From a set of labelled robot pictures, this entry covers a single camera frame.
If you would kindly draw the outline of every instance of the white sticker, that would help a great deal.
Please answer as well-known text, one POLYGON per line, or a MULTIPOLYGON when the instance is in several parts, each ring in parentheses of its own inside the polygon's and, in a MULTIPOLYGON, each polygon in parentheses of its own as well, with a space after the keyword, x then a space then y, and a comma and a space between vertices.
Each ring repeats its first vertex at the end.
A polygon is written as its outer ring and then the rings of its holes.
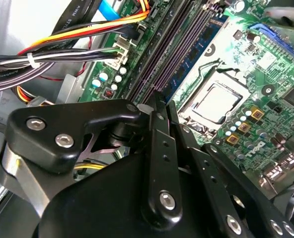
POLYGON ((275 55, 273 55, 270 52, 266 52, 264 56, 260 59, 260 61, 257 62, 257 64, 261 66, 263 69, 268 69, 269 66, 271 66, 275 60, 276 60, 275 55))

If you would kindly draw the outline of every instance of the white wire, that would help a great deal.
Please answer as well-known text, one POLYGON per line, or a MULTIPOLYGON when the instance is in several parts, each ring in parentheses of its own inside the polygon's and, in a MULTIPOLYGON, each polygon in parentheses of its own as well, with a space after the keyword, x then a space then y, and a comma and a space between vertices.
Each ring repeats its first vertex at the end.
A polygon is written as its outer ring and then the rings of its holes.
MULTIPOLYGON (((36 56, 33 57, 34 60, 43 60, 47 58, 55 58, 55 57, 63 57, 63 56, 80 56, 80 55, 87 55, 95 52, 104 52, 104 51, 110 51, 110 50, 115 50, 117 47, 109 47, 109 48, 100 48, 100 49, 95 49, 95 50, 89 50, 89 51, 81 51, 81 52, 70 52, 70 53, 56 53, 56 54, 48 54, 44 56, 36 56)), ((10 63, 20 63, 20 62, 25 62, 28 61, 28 58, 22 58, 22 59, 9 59, 5 61, 1 61, 0 65, 5 65, 5 64, 10 64, 10 63)))

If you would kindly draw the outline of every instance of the yellow wire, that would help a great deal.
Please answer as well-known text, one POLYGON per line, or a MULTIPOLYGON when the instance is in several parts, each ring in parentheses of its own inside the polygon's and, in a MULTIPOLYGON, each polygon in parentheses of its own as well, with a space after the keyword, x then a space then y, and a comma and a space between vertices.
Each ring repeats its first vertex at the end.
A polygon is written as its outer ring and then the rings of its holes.
POLYGON ((41 44, 41 43, 43 43, 45 41, 52 41, 52 40, 56 40, 58 38, 62 38, 62 37, 65 37, 65 36, 79 34, 79 33, 83 33, 83 32, 86 32, 86 31, 91 31, 91 30, 96 30, 96 29, 103 28, 103 27, 111 27, 111 26, 118 26, 118 25, 122 25, 122 24, 135 23, 135 22, 144 20, 147 17, 147 14, 145 16, 143 16, 143 17, 139 17, 139 18, 135 18, 135 19, 112 21, 112 22, 107 22, 107 23, 103 23, 103 24, 97 24, 97 25, 93 25, 93 26, 90 26, 90 27, 85 27, 85 28, 81 28, 81 29, 77 29, 77 30, 73 30, 73 31, 69 31, 69 32, 65 32, 65 33, 61 33, 61 34, 57 34, 57 35, 53 35, 53 36, 49 36, 49 37, 43 38, 43 39, 41 39, 39 41, 36 41, 35 43, 32 44, 32 46, 39 45, 39 44, 41 44))
POLYGON ((130 24, 130 23, 135 23, 138 21, 142 21, 144 20, 147 15, 149 14, 149 4, 147 0, 140 0, 141 6, 142 6, 142 13, 133 15, 133 16, 128 16, 128 17, 123 17, 121 19, 117 19, 115 21, 111 21, 111 22, 107 22, 107 23, 102 23, 102 24, 96 24, 96 25, 92 25, 90 27, 85 27, 85 28, 81 28, 81 29, 77 29, 77 30, 73 30, 73 31, 69 31, 69 32, 65 32, 65 33, 61 33, 61 34, 57 34, 57 35, 53 35, 53 36, 49 36, 49 37, 45 37, 39 41, 36 41, 35 43, 33 43, 31 46, 36 46, 39 45, 43 42, 46 41, 52 41, 52 40, 56 40, 58 38, 62 38, 65 36, 70 36, 70 35, 74 35, 74 34, 79 34, 79 33, 83 33, 83 32, 87 32, 87 31, 91 31, 91 30, 96 30, 99 28, 104 28, 104 27, 112 27, 112 26, 118 26, 121 24, 130 24))
POLYGON ((74 169, 75 170, 80 170, 80 169, 94 169, 94 170, 101 170, 102 166, 95 166, 95 165, 79 165, 79 166, 75 166, 74 169))
POLYGON ((28 100, 26 100, 25 98, 22 97, 22 95, 21 95, 21 93, 20 93, 20 91, 19 91, 19 87, 17 87, 17 93, 18 93, 19 98, 20 98, 22 101, 24 101, 25 103, 28 103, 28 102, 29 102, 28 100))

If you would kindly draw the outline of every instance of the blue ram slot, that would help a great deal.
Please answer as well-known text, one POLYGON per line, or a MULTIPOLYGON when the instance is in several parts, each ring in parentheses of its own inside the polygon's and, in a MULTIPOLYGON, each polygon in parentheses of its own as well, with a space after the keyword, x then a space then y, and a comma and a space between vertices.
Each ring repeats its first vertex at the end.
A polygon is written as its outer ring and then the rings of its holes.
POLYGON ((198 41, 191 47, 190 52, 186 55, 181 65, 178 66, 175 74, 163 89, 163 94, 166 97, 166 102, 173 97, 183 80, 186 78, 190 70, 193 68, 198 59, 203 55, 206 48, 210 45, 213 38, 222 28, 227 20, 227 16, 213 17, 209 24, 205 26, 198 41))
POLYGON ((248 27, 250 30, 257 30, 264 35, 266 35, 268 38, 273 40, 275 43, 277 43, 280 47, 282 47, 287 53, 289 53, 291 56, 294 57, 294 49, 287 44, 285 41, 283 41, 276 32, 274 32, 272 29, 270 29, 267 25, 262 23, 256 23, 254 25, 251 25, 248 27))

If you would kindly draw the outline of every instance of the blue cable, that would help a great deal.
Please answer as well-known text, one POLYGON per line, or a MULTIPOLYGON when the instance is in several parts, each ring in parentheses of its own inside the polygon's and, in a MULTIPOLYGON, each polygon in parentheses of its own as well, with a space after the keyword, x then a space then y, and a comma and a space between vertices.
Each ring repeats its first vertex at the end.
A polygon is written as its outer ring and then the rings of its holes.
POLYGON ((98 10, 108 21, 113 21, 121 18, 118 13, 108 4, 107 0, 102 0, 98 10))

